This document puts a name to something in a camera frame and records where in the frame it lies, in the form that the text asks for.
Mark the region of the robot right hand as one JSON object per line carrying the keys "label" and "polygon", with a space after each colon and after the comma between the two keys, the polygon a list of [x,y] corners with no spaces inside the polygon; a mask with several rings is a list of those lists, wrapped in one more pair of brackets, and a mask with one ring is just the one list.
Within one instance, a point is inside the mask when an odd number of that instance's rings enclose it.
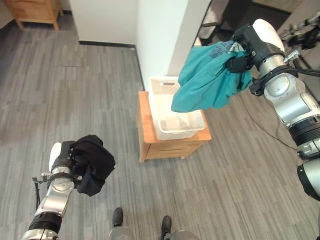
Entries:
{"label": "robot right hand", "polygon": [[236,30],[231,38],[241,45],[245,54],[226,62],[232,73],[242,73],[255,66],[262,77],[288,73],[290,67],[285,62],[282,40],[274,27],[263,19],[256,19]]}

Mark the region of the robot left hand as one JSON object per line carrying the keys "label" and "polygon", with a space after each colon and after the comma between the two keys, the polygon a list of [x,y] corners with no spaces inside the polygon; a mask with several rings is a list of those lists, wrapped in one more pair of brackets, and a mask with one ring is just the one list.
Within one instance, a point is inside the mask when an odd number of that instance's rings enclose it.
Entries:
{"label": "robot left hand", "polygon": [[75,184],[79,184],[83,177],[73,172],[76,166],[76,161],[72,156],[75,141],[56,142],[51,148],[49,157],[49,172],[50,178],[68,178]]}

